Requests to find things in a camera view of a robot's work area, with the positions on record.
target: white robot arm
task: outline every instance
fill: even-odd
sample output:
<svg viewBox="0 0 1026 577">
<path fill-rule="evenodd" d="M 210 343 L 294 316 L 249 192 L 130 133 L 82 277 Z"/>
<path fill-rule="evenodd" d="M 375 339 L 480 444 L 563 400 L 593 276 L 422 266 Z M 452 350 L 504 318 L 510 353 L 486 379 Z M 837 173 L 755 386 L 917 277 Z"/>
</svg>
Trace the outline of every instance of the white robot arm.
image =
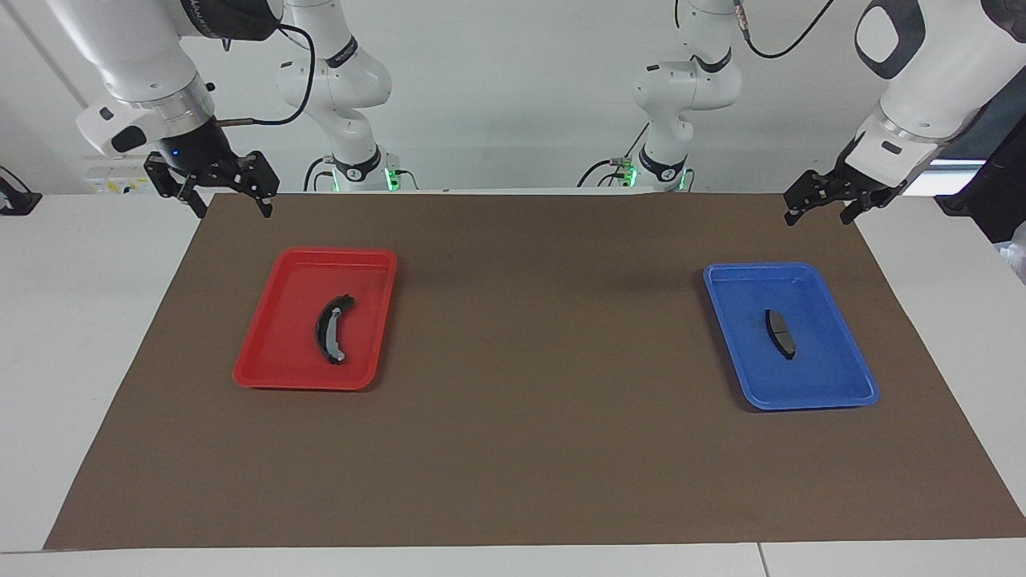
<svg viewBox="0 0 1026 577">
<path fill-rule="evenodd" d="M 396 182 L 390 166 L 397 162 L 374 141 L 370 122 L 357 109 L 388 102 L 392 78 L 349 30 L 341 0 L 286 0 L 297 26 L 317 47 L 317 67 L 306 114 L 331 143 L 336 182 L 342 190 L 390 190 Z M 285 63 L 278 72 L 278 89 L 299 107 L 307 86 L 302 66 Z"/>
<path fill-rule="evenodd" d="M 153 144 L 146 168 L 162 196 L 206 206 L 197 186 L 223 186 L 256 200 L 265 216 L 278 178 L 264 155 L 238 157 L 213 117 L 213 100 L 182 36 L 264 40 L 282 15 L 282 0 L 48 0 L 79 51 L 103 76 L 109 94 L 78 126 L 105 155 Z M 185 177 L 179 184 L 171 171 Z"/>
<path fill-rule="evenodd" d="M 875 110 L 827 175 L 785 193 L 786 220 L 851 200 L 844 224 L 882 207 L 972 124 L 1026 66 L 1026 7 L 1016 0 L 874 0 L 856 32 L 859 57 L 889 80 Z"/>
<path fill-rule="evenodd" d="M 684 115 L 734 104 L 741 94 L 741 69 L 732 60 L 737 21 L 733 0 L 681 0 L 680 39 L 692 56 L 661 62 L 638 79 L 634 93 L 652 122 L 638 149 L 636 184 L 677 190 L 695 127 Z"/>
</svg>

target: cable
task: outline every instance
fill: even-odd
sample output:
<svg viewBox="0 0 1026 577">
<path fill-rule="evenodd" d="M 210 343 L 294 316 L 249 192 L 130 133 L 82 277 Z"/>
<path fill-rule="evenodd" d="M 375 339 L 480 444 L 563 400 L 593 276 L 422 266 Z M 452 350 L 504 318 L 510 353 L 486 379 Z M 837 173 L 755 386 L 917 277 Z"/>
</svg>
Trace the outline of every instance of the cable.
<svg viewBox="0 0 1026 577">
<path fill-rule="evenodd" d="M 634 152 L 634 147 L 638 146 L 638 143 L 641 142 L 641 137 L 644 136 L 645 130 L 647 130 L 649 126 L 652 126 L 652 122 L 645 123 L 644 127 L 641 128 L 641 132 L 638 133 L 638 138 L 634 139 L 634 144 L 631 145 L 631 148 L 627 149 L 627 154 L 624 155 L 624 158 L 631 157 L 631 154 Z"/>
<path fill-rule="evenodd" d="M 409 175 L 409 178 L 413 181 L 413 188 L 416 188 L 417 190 L 421 190 L 421 185 L 417 184 L 417 175 L 415 175 L 413 172 L 409 170 L 396 170 L 395 174 L 400 177 L 403 175 Z"/>
<path fill-rule="evenodd" d="M 14 179 L 15 181 L 17 181 L 17 184 L 22 185 L 22 188 L 25 189 L 25 192 L 27 192 L 29 194 L 32 194 L 32 189 L 29 188 L 29 185 L 25 184 L 25 181 L 23 181 L 22 179 L 17 178 L 17 175 L 15 175 L 14 172 L 11 172 L 3 164 L 0 164 L 0 170 L 3 170 L 4 172 L 7 172 L 8 175 L 10 175 L 12 179 Z"/>
<path fill-rule="evenodd" d="M 588 168 L 588 171 L 585 172 L 583 177 L 581 177 L 580 181 L 578 181 L 578 186 L 577 187 L 578 188 L 583 187 L 584 186 L 584 182 L 588 180 L 588 177 L 590 177 L 592 172 L 594 172 L 595 170 L 598 170 L 602 166 L 608 166 L 610 164 L 613 164 L 613 162 L 610 162 L 608 158 L 606 158 L 605 160 L 599 160 L 598 162 L 592 164 L 591 168 Z"/>
<path fill-rule="evenodd" d="M 620 172 L 613 172 L 611 175 L 606 175 L 602 177 L 602 180 L 598 181 L 598 186 L 601 187 L 602 183 L 605 182 L 605 179 L 609 179 L 608 186 L 613 186 L 614 181 L 616 181 L 618 178 L 623 178 L 623 175 L 621 175 Z"/>
<path fill-rule="evenodd" d="M 314 176 L 314 168 L 316 168 L 321 162 L 324 162 L 324 157 L 321 156 L 317 160 L 314 160 L 313 164 L 307 168 L 307 177 L 303 179 L 303 192 L 310 190 L 310 178 Z"/>
<path fill-rule="evenodd" d="M 334 178 L 334 172 L 328 172 L 327 170 L 325 170 L 323 172 L 318 172 L 317 176 L 314 177 L 314 192 L 320 192 L 320 191 L 317 190 L 317 181 L 321 177 L 331 177 L 333 179 Z"/>
<path fill-rule="evenodd" d="M 306 45 L 306 44 L 304 44 L 303 42 L 300 42 L 300 41 L 299 41 L 299 40 L 297 40 L 295 38 L 292 38 L 292 37 L 291 37 L 291 36 L 289 36 L 289 35 L 288 35 L 288 33 L 287 33 L 287 32 L 285 32 L 284 30 L 282 30 L 282 29 L 280 29 L 280 28 L 279 28 L 279 29 L 278 29 L 278 32 L 279 32 L 279 33 L 281 33 L 281 35 L 282 35 L 282 36 L 284 36 L 285 38 L 288 38 L 288 41 L 289 41 L 289 42 L 291 42 L 292 44 L 295 44 L 297 46 L 299 46 L 299 47 L 303 48 L 304 50 L 309 50 L 309 49 L 310 49 L 310 46 L 307 46 L 307 45 Z"/>
<path fill-rule="evenodd" d="M 820 24 L 820 20 L 823 17 L 823 14 L 827 13 L 827 10 L 830 9 L 831 5 L 833 5 L 834 0 L 827 0 L 826 4 L 823 5 L 823 8 L 820 9 L 820 13 L 816 14 L 816 17 L 808 24 L 808 27 L 801 33 L 801 36 L 799 36 L 798 39 L 795 40 L 790 46 L 781 52 L 777 52 L 776 54 L 767 54 L 756 48 L 755 44 L 752 44 L 752 35 L 748 31 L 748 16 L 745 14 L 745 6 L 742 2 L 743 0 L 734 0 L 734 5 L 738 7 L 738 25 L 741 27 L 741 34 L 745 37 L 745 42 L 748 44 L 748 47 L 752 49 L 752 52 L 754 52 L 755 55 L 766 60 L 774 60 L 786 56 L 791 52 L 791 50 L 797 48 L 798 44 L 801 44 L 805 37 L 808 36 L 808 33 L 816 28 L 816 25 Z"/>
<path fill-rule="evenodd" d="M 219 126 L 251 126 L 253 124 L 258 126 L 281 126 L 294 121 L 307 110 L 307 104 L 310 103 L 310 94 L 314 90 L 314 74 L 317 72 L 317 50 L 314 47 L 314 39 L 310 34 L 303 30 L 302 28 L 297 28 L 287 24 L 279 24 L 278 31 L 284 34 L 284 31 L 295 32 L 297 34 L 303 35 L 307 39 L 307 44 L 310 46 L 310 75 L 307 78 L 307 91 L 303 94 L 303 102 L 300 107 L 295 109 L 295 112 L 291 116 L 282 120 L 258 120 L 255 118 L 232 118 L 230 120 L 219 120 Z"/>
</svg>

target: black stand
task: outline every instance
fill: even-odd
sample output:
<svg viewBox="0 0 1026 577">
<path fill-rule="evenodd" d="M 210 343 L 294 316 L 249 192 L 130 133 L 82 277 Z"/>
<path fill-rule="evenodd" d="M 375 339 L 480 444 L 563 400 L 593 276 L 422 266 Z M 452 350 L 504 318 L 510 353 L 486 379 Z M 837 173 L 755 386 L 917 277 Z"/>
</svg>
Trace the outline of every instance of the black stand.
<svg viewBox="0 0 1026 577">
<path fill-rule="evenodd" d="M 0 178 L 0 200 L 7 200 L 7 206 L 0 208 L 0 217 L 28 216 L 42 198 L 43 195 L 36 192 L 14 190 L 10 183 Z"/>
<path fill-rule="evenodd" d="M 1012 239 L 1026 220 L 1026 116 L 980 168 L 965 188 L 953 196 L 938 196 L 949 217 L 972 217 L 991 242 Z"/>
</svg>

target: white table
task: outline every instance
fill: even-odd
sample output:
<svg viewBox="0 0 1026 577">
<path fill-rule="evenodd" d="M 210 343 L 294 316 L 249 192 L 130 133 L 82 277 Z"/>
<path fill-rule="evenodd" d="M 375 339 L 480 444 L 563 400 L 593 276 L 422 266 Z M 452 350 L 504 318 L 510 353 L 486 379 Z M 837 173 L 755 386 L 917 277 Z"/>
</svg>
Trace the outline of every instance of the white table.
<svg viewBox="0 0 1026 577">
<path fill-rule="evenodd" d="M 0 575 L 1026 574 L 1026 539 L 38 552 L 196 225 L 143 196 L 49 196 L 0 219 L 0 551 L 26 551 L 0 555 Z M 931 199 L 900 198 L 859 228 L 1026 508 L 1026 286 Z"/>
</svg>

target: white wall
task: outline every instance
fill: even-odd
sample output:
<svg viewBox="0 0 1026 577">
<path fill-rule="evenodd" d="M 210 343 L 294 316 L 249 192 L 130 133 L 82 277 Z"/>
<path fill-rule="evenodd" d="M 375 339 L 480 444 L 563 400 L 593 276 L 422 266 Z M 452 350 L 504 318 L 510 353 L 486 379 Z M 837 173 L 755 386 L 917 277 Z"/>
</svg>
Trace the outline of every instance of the white wall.
<svg viewBox="0 0 1026 577">
<path fill-rule="evenodd" d="M 37 192 L 86 192 L 80 159 L 92 149 L 75 131 L 79 110 L 0 0 L 0 164 Z"/>
<path fill-rule="evenodd" d="M 45 39 L 78 91 L 100 93 L 95 72 L 60 34 L 44 2 L 0 1 Z M 775 50 L 790 43 L 821 4 L 750 0 L 757 45 Z M 779 61 L 755 59 L 738 35 L 741 100 L 693 117 L 696 190 L 782 190 L 807 167 L 832 165 L 882 90 L 853 48 L 865 4 L 838 2 L 804 45 Z M 361 45 L 394 79 L 392 100 L 367 112 L 379 141 L 426 188 L 573 186 L 592 162 L 622 154 L 643 125 L 631 91 L 637 71 L 682 53 L 669 0 L 347 0 L 345 6 Z M 274 77 L 281 62 L 304 52 L 284 38 L 236 43 L 227 54 L 215 41 L 183 43 L 204 79 L 218 84 L 219 116 L 289 113 Z M 0 59 L 6 72 L 11 52 Z M 0 83 L 0 97 L 37 101 L 17 95 L 24 88 Z M 70 103 L 25 122 L 55 155 L 67 154 L 67 142 L 81 144 L 69 121 L 76 109 L 74 99 Z M 19 114 L 38 109 L 21 105 Z M 323 134 L 305 118 L 278 128 L 232 128 L 229 137 L 238 153 L 263 150 L 286 190 L 299 188 L 310 161 L 328 152 Z M 0 144 L 0 157 L 10 149 Z M 42 180 L 55 164 L 51 155 L 23 169 Z M 86 162 L 69 158 L 68 164 L 84 171 Z"/>
</svg>

